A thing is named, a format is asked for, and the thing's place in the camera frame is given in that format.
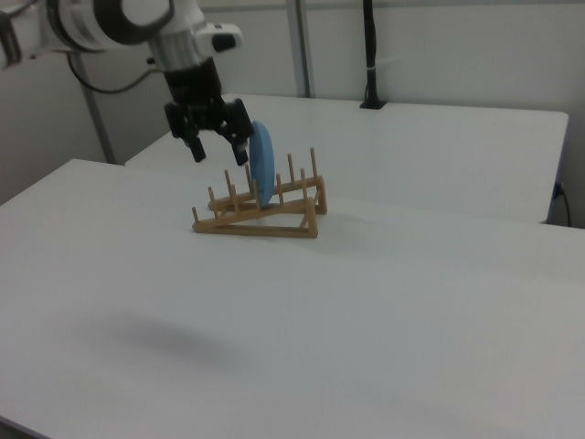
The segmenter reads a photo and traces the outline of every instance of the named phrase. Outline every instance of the black wire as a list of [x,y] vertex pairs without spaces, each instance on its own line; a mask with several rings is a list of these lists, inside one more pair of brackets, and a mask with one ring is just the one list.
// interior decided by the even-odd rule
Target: black wire
[[565,200],[565,208],[567,208],[567,226],[571,227],[570,225],[570,208],[569,208],[569,200],[567,199],[567,194],[565,193],[565,189],[561,188],[559,194],[563,196]]
[[145,73],[143,73],[140,77],[138,77],[138,79],[132,81],[130,84],[121,87],[120,89],[113,89],[113,90],[104,90],[104,89],[99,89],[97,87],[94,87],[93,85],[89,84],[87,81],[85,81],[80,75],[79,73],[75,70],[75,66],[73,65],[73,57],[71,55],[71,53],[67,54],[67,62],[69,64],[69,68],[71,69],[71,72],[73,73],[73,75],[75,76],[75,78],[77,78],[77,80],[81,83],[81,85],[83,85],[83,87],[90,89],[91,91],[95,91],[96,93],[101,93],[101,94],[120,94],[120,93],[124,93],[125,91],[131,90],[134,87],[136,87],[138,84],[140,84],[143,80],[145,80],[146,78],[148,78],[152,73],[160,73],[160,70],[147,70]]
[[29,7],[31,7],[32,5],[38,3],[38,0],[30,0],[28,3],[20,6],[18,9],[15,9],[12,12],[8,13],[8,16],[10,18],[14,18],[15,16],[20,16],[21,14],[23,14]]

